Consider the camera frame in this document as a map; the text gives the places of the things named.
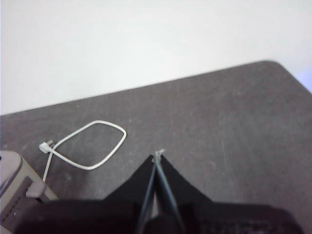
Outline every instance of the black object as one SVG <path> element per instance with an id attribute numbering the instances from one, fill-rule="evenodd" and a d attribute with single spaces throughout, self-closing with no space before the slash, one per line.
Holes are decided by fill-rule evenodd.
<path id="1" fill-rule="evenodd" d="M 150 220 L 154 191 L 159 215 Z M 103 201 L 33 207 L 17 234 L 302 234 L 290 213 L 265 205 L 215 203 L 166 160 L 150 156 Z"/>

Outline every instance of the gray device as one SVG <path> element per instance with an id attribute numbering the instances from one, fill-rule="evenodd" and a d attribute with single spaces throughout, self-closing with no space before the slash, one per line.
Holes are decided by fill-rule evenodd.
<path id="1" fill-rule="evenodd" d="M 0 154 L 1 234 L 12 234 L 29 207 L 57 199 L 38 174 L 17 153 Z"/>

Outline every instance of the white cable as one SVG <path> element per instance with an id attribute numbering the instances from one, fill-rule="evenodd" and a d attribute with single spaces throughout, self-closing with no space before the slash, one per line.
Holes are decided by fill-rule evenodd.
<path id="1" fill-rule="evenodd" d="M 72 138 L 73 136 L 77 135 L 78 133 L 82 132 L 83 130 L 89 128 L 90 126 L 94 125 L 94 124 L 104 124 L 104 125 L 108 125 L 108 126 L 111 126 L 113 128 L 117 128 L 118 130 L 120 130 L 122 133 L 123 133 L 123 136 L 122 138 L 120 139 L 120 141 L 118 142 L 118 144 L 114 147 L 114 149 L 100 162 L 98 162 L 97 164 L 94 164 L 92 166 L 83 166 L 83 165 L 80 165 L 76 162 L 73 162 L 72 160 L 66 158 L 65 156 L 61 155 L 60 153 L 58 153 L 56 151 L 56 148 L 58 146 L 60 146 L 62 143 L 64 143 L 65 141 L 67 141 L 68 139 Z M 44 171 L 44 174 L 43 174 L 43 182 L 45 182 L 46 178 L 47 178 L 47 174 L 48 174 L 48 171 L 49 171 L 49 167 L 50 167 L 50 163 L 51 163 L 51 160 L 52 160 L 52 156 L 53 155 L 56 155 L 57 157 L 59 157 L 60 159 L 64 160 L 65 162 L 73 165 L 74 167 L 77 167 L 77 168 L 80 168 L 80 169 L 83 169 L 83 170 L 93 170 L 95 168 L 98 168 L 99 166 L 103 165 L 107 160 L 109 160 L 109 158 L 118 150 L 118 148 L 121 146 L 121 144 L 124 142 L 125 138 L 127 137 L 127 132 L 126 130 L 124 130 L 122 127 L 118 126 L 117 124 L 114 124 L 114 123 L 111 123 L 111 122 L 107 122 L 107 121 L 104 121 L 104 120 L 94 120 L 88 124 L 86 124 L 85 126 L 83 126 L 82 128 L 79 128 L 78 130 L 74 131 L 73 133 L 69 134 L 68 136 L 64 137 L 62 140 L 60 140 L 58 143 L 55 144 L 55 146 L 53 148 L 51 148 L 49 146 L 48 143 L 44 142 L 42 143 L 39 148 L 41 151 L 43 151 L 45 154 L 47 153 L 50 153 L 49 154 L 49 158 L 48 158 L 48 161 L 47 161 L 47 165 L 45 167 L 45 171 Z"/>

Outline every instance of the dark gray table surface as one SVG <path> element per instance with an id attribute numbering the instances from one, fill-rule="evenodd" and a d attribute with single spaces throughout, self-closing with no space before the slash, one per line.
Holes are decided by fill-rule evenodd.
<path id="1" fill-rule="evenodd" d="M 95 119 L 119 124 L 128 136 L 93 171 L 55 156 L 47 183 L 60 198 L 104 198 L 149 154 L 164 150 L 212 200 L 286 208 L 312 233 L 312 95 L 278 63 L 257 62 L 1 116 L 1 148 L 21 154 L 41 176 L 47 155 L 38 145 Z M 91 165 L 121 135 L 95 125 L 59 152 Z"/>

